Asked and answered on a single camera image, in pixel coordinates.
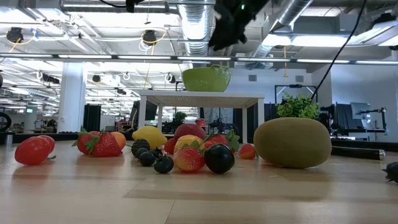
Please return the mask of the yellow plastic lemon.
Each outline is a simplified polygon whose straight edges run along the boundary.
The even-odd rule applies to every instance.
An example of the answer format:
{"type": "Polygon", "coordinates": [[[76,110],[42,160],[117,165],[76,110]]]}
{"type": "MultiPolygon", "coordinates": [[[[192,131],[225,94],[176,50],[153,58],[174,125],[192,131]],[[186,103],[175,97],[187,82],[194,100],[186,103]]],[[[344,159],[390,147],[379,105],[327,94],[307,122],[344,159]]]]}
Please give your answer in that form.
{"type": "Polygon", "coordinates": [[[145,139],[150,146],[150,149],[163,146],[167,142],[167,138],[162,131],[154,126],[144,126],[134,131],[132,134],[134,140],[145,139]]]}

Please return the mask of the green colander bowl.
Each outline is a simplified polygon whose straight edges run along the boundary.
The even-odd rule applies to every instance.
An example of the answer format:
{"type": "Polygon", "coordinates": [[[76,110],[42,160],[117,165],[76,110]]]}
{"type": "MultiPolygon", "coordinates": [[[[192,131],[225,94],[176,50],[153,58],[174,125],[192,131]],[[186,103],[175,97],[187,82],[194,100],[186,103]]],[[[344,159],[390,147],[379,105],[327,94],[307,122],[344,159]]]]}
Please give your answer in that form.
{"type": "Polygon", "coordinates": [[[231,73],[228,67],[214,64],[185,70],[182,80],[188,91],[224,92],[231,80],[231,73]]]}

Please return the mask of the small green potted plant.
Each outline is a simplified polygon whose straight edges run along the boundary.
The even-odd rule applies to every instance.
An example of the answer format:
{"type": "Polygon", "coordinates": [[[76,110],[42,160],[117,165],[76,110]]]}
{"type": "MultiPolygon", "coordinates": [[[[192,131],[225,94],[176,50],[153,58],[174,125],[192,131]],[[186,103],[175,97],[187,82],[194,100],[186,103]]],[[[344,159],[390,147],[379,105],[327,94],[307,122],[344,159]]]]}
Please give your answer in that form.
{"type": "Polygon", "coordinates": [[[281,118],[308,118],[318,119],[319,105],[314,103],[312,97],[308,96],[293,96],[290,93],[284,93],[282,102],[275,105],[277,115],[281,118]]]}

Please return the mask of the dark plastic blackberry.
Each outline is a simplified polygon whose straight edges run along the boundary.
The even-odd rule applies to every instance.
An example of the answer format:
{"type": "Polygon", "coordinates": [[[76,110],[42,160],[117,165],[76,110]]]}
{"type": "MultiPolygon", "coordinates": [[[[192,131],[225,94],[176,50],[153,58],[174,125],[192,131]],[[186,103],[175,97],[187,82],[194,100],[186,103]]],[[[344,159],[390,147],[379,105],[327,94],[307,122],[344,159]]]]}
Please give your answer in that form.
{"type": "Polygon", "coordinates": [[[137,157],[137,151],[140,148],[147,149],[148,151],[150,150],[150,144],[145,140],[145,139],[137,139],[134,141],[134,143],[131,146],[131,152],[134,157],[137,157]]]}

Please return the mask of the white round column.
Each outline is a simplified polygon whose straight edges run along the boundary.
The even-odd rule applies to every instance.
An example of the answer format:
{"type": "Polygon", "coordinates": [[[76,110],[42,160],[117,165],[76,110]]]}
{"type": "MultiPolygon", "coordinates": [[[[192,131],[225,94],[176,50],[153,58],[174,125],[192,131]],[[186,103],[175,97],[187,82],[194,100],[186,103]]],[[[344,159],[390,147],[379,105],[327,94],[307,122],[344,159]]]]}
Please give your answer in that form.
{"type": "Polygon", "coordinates": [[[64,62],[57,132],[77,132],[83,125],[87,73],[83,63],[64,62]]]}

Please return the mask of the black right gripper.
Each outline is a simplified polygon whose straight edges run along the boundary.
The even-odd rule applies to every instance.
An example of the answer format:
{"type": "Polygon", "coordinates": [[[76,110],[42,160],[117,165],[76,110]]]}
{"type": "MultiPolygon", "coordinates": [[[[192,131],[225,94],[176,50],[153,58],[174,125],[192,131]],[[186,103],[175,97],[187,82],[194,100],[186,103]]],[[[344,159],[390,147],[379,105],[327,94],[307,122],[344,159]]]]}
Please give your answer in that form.
{"type": "Polygon", "coordinates": [[[214,32],[208,42],[209,48],[214,51],[224,49],[230,45],[241,42],[245,44],[248,39],[244,35],[245,27],[270,0],[216,0],[214,9],[222,17],[216,20],[214,32]]]}

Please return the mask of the brown plastic kiwi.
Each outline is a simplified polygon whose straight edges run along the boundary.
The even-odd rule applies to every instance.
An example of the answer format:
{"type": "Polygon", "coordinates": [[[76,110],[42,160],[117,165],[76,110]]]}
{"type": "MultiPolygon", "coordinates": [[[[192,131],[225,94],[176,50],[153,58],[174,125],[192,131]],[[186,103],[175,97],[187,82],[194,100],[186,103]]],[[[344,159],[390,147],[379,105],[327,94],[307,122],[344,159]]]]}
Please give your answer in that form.
{"type": "Polygon", "coordinates": [[[279,167],[305,169],[331,156],[327,128],[308,118],[276,118],[257,127],[254,148],[259,157],[279,167]]]}

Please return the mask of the grey monitor on arm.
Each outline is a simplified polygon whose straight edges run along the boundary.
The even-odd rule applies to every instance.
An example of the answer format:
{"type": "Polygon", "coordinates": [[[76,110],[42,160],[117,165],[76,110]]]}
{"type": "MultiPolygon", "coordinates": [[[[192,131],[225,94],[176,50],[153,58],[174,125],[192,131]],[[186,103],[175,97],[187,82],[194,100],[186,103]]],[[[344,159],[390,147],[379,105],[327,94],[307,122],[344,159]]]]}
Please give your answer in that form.
{"type": "Polygon", "coordinates": [[[369,103],[350,103],[351,106],[351,112],[352,112],[352,118],[353,119],[360,119],[363,122],[366,122],[367,124],[370,124],[372,121],[374,121],[374,128],[377,126],[377,122],[375,119],[373,119],[372,114],[373,113],[378,113],[381,115],[381,129],[386,130],[387,128],[387,123],[386,123],[386,109],[385,107],[381,108],[372,108],[372,106],[369,103]]]}

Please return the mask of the silver ventilation duct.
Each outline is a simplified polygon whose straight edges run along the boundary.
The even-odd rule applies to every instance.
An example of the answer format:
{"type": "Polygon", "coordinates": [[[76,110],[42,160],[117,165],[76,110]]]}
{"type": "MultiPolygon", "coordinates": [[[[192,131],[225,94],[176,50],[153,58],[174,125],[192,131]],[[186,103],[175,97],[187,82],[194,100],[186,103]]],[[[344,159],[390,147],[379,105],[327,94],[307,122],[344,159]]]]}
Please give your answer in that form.
{"type": "Polygon", "coordinates": [[[251,57],[267,57],[273,47],[282,45],[277,43],[282,38],[275,36],[274,32],[282,29],[285,33],[291,34],[294,22],[312,2],[313,0],[283,0],[279,11],[266,17],[261,29],[263,40],[251,54],[251,57]]]}
{"type": "Polygon", "coordinates": [[[208,41],[211,33],[211,0],[178,0],[181,28],[189,56],[208,55],[208,41]]]}

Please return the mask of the black acoustic panel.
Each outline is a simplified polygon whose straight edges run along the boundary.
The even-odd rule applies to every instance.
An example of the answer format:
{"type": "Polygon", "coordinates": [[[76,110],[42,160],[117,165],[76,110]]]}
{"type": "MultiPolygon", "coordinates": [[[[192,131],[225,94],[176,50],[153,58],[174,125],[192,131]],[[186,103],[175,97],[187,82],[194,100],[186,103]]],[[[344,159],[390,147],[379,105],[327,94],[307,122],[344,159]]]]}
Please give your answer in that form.
{"type": "Polygon", "coordinates": [[[348,104],[335,103],[330,106],[322,106],[318,116],[321,122],[332,136],[347,136],[349,130],[349,117],[351,106],[348,104]]]}

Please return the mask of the long LED light bar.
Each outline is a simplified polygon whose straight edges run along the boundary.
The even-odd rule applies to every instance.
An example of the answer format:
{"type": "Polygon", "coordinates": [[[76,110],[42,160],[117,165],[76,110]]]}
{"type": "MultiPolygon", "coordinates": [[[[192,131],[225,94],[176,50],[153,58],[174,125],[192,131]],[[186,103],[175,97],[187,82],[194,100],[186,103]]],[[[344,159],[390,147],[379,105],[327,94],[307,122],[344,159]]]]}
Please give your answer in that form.
{"type": "Polygon", "coordinates": [[[397,66],[398,60],[335,60],[315,58],[252,58],[252,57],[210,57],[210,56],[173,56],[173,55],[88,55],[88,54],[18,54],[0,53],[2,58],[23,58],[34,60],[81,60],[101,62],[129,61],[173,61],[173,62],[248,62],[248,63],[313,63],[339,65],[386,65],[397,66]]]}

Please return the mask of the red plastic strawberry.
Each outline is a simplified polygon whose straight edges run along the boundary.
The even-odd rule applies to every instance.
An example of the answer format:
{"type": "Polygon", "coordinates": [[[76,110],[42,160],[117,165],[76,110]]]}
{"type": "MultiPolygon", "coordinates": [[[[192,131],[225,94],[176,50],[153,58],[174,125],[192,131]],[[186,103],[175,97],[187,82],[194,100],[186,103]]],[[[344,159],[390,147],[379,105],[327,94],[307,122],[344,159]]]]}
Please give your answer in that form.
{"type": "Polygon", "coordinates": [[[238,156],[242,159],[254,159],[256,151],[252,144],[243,144],[238,152],[238,156]]]}
{"type": "Polygon", "coordinates": [[[182,172],[198,172],[205,165],[203,155],[194,147],[185,147],[174,153],[174,164],[182,172]]]}
{"type": "Polygon", "coordinates": [[[239,151],[239,139],[240,137],[233,131],[230,130],[227,134],[210,134],[206,141],[215,141],[217,144],[224,144],[228,146],[232,153],[239,151]]]}
{"type": "Polygon", "coordinates": [[[122,148],[111,133],[88,132],[84,127],[81,127],[78,139],[72,144],[72,147],[75,146],[80,152],[92,157],[118,157],[122,154],[122,148]]]}
{"type": "Polygon", "coordinates": [[[200,147],[199,147],[199,151],[206,151],[208,150],[211,146],[217,144],[217,142],[215,141],[207,141],[204,142],[200,147]]]}

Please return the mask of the black kitchen knife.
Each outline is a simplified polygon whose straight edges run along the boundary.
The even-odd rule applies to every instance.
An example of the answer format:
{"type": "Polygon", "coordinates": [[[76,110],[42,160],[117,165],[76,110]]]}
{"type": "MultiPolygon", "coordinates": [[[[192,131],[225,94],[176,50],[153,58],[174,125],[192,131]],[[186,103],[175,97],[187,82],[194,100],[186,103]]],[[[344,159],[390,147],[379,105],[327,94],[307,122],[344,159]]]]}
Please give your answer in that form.
{"type": "Polygon", "coordinates": [[[333,146],[331,155],[383,161],[386,157],[386,152],[382,149],[333,146]]]}

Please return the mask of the orange plastic peach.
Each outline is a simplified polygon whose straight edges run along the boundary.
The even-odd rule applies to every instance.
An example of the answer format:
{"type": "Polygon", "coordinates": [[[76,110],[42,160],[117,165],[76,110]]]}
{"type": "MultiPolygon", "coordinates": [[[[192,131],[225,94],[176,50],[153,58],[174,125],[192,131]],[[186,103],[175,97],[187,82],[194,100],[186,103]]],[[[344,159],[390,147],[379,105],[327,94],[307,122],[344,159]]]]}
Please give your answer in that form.
{"type": "Polygon", "coordinates": [[[199,145],[203,143],[202,138],[194,135],[184,135],[177,139],[177,142],[174,146],[174,153],[179,151],[184,145],[191,145],[194,141],[197,141],[199,145]]]}
{"type": "Polygon", "coordinates": [[[123,150],[123,148],[126,145],[126,138],[124,136],[123,133],[120,132],[111,132],[111,134],[114,136],[116,142],[118,143],[119,147],[121,150],[123,150]]]}

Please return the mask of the red plastic cherry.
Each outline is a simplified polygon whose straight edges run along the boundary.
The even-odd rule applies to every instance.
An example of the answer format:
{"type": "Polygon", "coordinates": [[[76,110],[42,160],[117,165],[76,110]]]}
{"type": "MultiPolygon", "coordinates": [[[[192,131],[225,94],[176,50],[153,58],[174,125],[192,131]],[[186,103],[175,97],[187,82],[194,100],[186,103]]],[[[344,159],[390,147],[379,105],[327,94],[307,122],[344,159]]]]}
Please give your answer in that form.
{"type": "Polygon", "coordinates": [[[35,166],[41,164],[50,154],[50,143],[40,137],[31,137],[21,142],[15,151],[14,158],[18,163],[35,166]]]}
{"type": "Polygon", "coordinates": [[[175,138],[169,139],[164,145],[164,151],[167,154],[173,154],[176,143],[177,143],[177,140],[175,138]]]}
{"type": "Polygon", "coordinates": [[[55,140],[51,136],[48,136],[48,135],[40,135],[39,137],[40,138],[44,138],[44,139],[46,139],[49,142],[49,144],[50,144],[49,153],[51,154],[53,152],[54,148],[55,148],[55,140]]]}

